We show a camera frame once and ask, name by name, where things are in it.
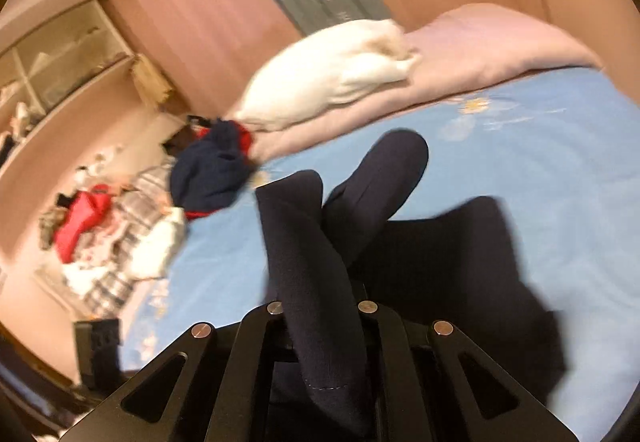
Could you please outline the navy blue collared jacket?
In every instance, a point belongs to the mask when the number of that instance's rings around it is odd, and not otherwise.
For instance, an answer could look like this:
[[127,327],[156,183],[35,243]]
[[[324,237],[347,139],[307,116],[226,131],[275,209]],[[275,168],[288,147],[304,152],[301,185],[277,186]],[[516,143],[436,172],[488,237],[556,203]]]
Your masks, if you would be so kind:
[[566,370],[558,322],[521,280],[499,202],[397,220],[421,180],[424,138],[384,134],[330,193],[300,171],[256,193],[269,269],[297,355],[274,372],[274,396],[300,432],[357,440],[372,428],[362,298],[405,321],[459,327],[539,401]]

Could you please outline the plaid grey white cloth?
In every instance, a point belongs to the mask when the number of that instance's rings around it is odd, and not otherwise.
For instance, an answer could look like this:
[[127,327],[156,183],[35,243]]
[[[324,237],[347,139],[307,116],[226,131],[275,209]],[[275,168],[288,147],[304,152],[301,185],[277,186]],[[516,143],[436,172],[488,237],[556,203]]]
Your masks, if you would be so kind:
[[141,279],[132,274],[130,265],[139,243],[164,217],[173,165],[166,160],[134,174],[112,201],[108,215],[112,224],[91,234],[85,251],[94,253],[87,263],[92,280],[82,301],[93,317],[117,316]]

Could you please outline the white puffy garment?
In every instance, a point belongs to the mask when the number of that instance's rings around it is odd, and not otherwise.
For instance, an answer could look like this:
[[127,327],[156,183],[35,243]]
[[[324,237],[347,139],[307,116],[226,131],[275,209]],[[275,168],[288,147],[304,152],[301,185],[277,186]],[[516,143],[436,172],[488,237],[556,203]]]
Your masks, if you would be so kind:
[[186,216],[170,208],[132,251],[126,273],[134,280],[161,279],[186,238]]

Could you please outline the red jacket on side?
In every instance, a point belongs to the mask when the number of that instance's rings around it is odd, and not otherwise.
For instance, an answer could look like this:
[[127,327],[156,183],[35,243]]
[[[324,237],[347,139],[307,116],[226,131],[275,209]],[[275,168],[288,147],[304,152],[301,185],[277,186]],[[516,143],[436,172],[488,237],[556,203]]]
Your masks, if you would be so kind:
[[112,195],[106,184],[94,185],[78,194],[54,234],[55,251],[62,263],[72,262],[80,235],[100,225],[111,205]]

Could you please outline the beige tassel hanging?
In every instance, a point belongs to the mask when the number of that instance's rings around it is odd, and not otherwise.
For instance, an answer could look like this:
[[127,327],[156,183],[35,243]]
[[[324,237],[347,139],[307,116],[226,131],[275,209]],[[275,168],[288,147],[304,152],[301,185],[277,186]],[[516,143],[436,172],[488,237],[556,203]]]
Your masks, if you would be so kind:
[[174,91],[163,71],[143,54],[134,58],[131,78],[142,102],[151,108],[162,107]]

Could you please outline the light blue floral bedsheet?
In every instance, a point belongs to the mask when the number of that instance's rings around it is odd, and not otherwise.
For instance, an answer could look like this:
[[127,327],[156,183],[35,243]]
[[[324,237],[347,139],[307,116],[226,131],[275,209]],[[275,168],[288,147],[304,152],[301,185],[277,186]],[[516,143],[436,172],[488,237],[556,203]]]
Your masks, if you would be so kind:
[[401,113],[262,168],[340,183],[386,131],[431,157],[401,220],[498,199],[527,283],[559,314],[568,370],[552,410],[600,441],[639,382],[639,110],[591,69],[570,68]]

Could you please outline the white fluffy pillow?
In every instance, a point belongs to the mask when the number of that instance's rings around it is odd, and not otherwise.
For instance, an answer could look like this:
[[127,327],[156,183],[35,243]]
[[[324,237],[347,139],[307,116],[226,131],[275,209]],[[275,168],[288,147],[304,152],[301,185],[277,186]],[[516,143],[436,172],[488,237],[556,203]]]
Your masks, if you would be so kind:
[[358,19],[308,35],[266,62],[232,118],[280,131],[409,79],[421,55],[394,20]]

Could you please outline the pink folded quilt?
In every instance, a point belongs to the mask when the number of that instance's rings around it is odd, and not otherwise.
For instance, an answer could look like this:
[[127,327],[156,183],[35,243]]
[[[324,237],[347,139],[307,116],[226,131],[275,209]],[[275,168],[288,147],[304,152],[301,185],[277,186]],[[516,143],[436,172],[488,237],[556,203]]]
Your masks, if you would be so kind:
[[590,48],[552,24],[492,4],[465,5],[411,32],[422,59],[405,82],[328,109],[282,131],[260,131],[250,146],[262,163],[329,142],[365,125],[436,100],[499,84],[536,70],[600,69]]

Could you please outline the beige wall shelf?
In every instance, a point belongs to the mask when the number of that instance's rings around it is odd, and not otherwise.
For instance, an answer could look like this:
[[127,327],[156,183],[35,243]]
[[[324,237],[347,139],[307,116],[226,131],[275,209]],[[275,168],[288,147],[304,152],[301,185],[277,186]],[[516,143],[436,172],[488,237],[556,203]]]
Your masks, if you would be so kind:
[[141,107],[130,79],[134,53],[96,1],[79,4],[27,33],[3,59],[18,90],[1,104],[16,145],[1,183],[66,170],[111,127]]

